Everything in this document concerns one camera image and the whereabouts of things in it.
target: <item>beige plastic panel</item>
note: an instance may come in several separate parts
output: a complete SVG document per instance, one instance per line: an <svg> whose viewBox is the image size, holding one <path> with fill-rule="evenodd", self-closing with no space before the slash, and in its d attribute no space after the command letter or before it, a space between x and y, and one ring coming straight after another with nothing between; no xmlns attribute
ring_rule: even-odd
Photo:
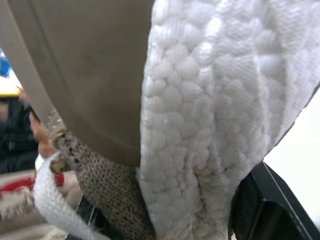
<svg viewBox="0 0 320 240"><path fill-rule="evenodd" d="M40 82L66 126L102 155L137 166L153 1L8 3ZM13 69L26 88L16 64Z"/></svg>

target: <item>person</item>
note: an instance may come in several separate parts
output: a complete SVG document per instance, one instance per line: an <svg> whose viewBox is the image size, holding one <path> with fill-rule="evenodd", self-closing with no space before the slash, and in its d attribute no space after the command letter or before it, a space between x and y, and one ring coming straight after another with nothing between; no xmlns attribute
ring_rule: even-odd
<svg viewBox="0 0 320 240"><path fill-rule="evenodd" d="M0 174L33 170L39 153L47 158L55 152L23 90L19 98L2 100L0 136Z"/></svg>

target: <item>textured white cloth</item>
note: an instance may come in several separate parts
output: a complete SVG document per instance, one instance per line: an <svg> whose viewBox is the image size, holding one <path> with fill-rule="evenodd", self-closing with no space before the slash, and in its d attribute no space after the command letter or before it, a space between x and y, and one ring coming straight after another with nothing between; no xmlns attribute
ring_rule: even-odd
<svg viewBox="0 0 320 240"><path fill-rule="evenodd" d="M156 0L140 188L159 240L226 240L240 181L320 81L316 0Z"/></svg>
<svg viewBox="0 0 320 240"><path fill-rule="evenodd" d="M83 240L109 240L88 226L68 205L56 186L55 176L50 171L50 162L58 153L49 157L37 173L34 184L34 204L46 220Z"/></svg>

